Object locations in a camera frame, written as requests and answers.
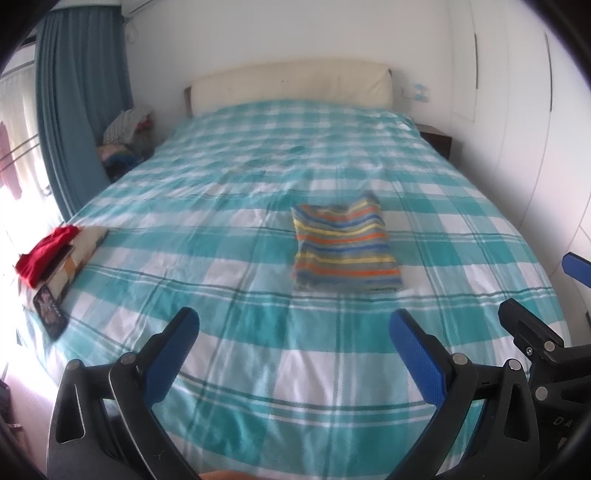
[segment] folded striped towel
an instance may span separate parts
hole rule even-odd
[[[329,291],[402,287],[373,194],[350,206],[298,205],[291,213],[298,240],[296,287]]]

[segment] teal and white plaid blanket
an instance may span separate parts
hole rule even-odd
[[[366,190],[404,288],[294,292],[291,207]],[[508,297],[567,335],[521,235],[410,120],[384,110],[275,101],[205,114],[75,220],[111,231],[65,298],[60,340],[29,322],[28,341],[59,378],[68,359],[111,362],[179,308],[197,310],[199,338],[154,411],[199,472],[385,478],[434,412],[388,339],[395,309],[483,364],[527,368],[496,315]]]

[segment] nightstand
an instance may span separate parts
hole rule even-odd
[[[416,124],[421,137],[439,153],[443,158],[449,161],[449,155],[452,151],[452,138],[441,130],[429,125]]]

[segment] padded headboard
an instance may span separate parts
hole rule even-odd
[[[185,90],[187,114],[258,100],[317,100],[391,110],[389,67],[366,60],[294,60],[247,65],[197,79]]]

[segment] red cloth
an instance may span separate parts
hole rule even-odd
[[[41,274],[60,251],[60,248],[70,243],[78,235],[78,232],[80,229],[75,225],[59,226],[35,245],[33,250],[21,255],[14,267],[21,280],[29,287],[35,288]]]

